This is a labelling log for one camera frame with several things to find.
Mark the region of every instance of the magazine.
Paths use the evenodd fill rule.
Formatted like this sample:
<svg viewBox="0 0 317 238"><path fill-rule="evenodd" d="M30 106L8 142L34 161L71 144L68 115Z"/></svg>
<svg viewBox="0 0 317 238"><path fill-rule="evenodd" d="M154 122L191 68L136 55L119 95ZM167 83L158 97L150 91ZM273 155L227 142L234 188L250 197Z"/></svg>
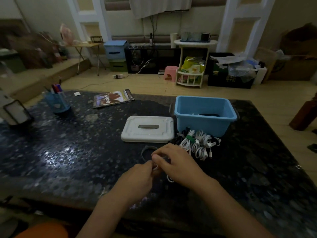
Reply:
<svg viewBox="0 0 317 238"><path fill-rule="evenodd" d="M119 103L131 102L133 100L134 98L129 89L98 94L93 99L93 108L100 108Z"/></svg>

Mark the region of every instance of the black speckled tablecloth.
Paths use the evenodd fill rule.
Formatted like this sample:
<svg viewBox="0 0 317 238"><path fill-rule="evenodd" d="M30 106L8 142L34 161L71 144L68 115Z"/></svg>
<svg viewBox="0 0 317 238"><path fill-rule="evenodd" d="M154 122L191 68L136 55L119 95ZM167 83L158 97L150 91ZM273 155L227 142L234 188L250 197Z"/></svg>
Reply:
<svg viewBox="0 0 317 238"><path fill-rule="evenodd" d="M124 143L129 116L169 116L176 97L134 95L130 103L93 109L96 93L67 92L72 111L51 113L41 101L29 109L35 121L26 129L0 124L0 189L29 199L93 209L103 190L122 173L143 163L144 143ZM279 237L317 237L317 189L255 106L232 100L240 120L232 123L198 164ZM163 144L149 144L157 147ZM124 216L165 227L221 234L207 207L194 193L162 174L153 189Z"/></svg>

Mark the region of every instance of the black mug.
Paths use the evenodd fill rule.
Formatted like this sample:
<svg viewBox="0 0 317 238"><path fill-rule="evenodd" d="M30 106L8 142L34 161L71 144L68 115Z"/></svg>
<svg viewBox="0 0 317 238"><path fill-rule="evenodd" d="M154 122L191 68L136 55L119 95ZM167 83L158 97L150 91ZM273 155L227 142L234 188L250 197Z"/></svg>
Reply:
<svg viewBox="0 0 317 238"><path fill-rule="evenodd" d="M201 41L209 41L211 38L211 35L209 33L202 33L201 34Z"/></svg>

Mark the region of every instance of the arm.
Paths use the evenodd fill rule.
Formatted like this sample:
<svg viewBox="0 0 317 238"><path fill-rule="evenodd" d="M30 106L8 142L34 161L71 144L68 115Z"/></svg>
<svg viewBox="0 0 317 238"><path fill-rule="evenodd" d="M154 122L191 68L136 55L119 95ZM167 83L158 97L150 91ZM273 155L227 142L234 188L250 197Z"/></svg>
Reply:
<svg viewBox="0 0 317 238"><path fill-rule="evenodd" d="M171 163L166 162L161 154L167 155ZM167 144L152 153L152 160L175 182L193 190L204 200L226 237L273 237L218 181L206 175L181 147Z"/></svg>
<svg viewBox="0 0 317 238"><path fill-rule="evenodd" d="M124 213L152 188L153 162L136 164L125 172L111 191L102 196L76 238L108 238Z"/></svg>

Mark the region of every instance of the blue pen holder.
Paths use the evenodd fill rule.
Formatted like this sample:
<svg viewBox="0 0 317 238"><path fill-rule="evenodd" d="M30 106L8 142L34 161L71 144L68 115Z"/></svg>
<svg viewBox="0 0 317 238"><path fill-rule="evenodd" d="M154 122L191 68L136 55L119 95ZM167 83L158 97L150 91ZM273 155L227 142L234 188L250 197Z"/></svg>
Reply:
<svg viewBox="0 0 317 238"><path fill-rule="evenodd" d="M70 109L70 105L66 102L63 93L45 93L44 100L47 105L52 109L53 113L62 113Z"/></svg>

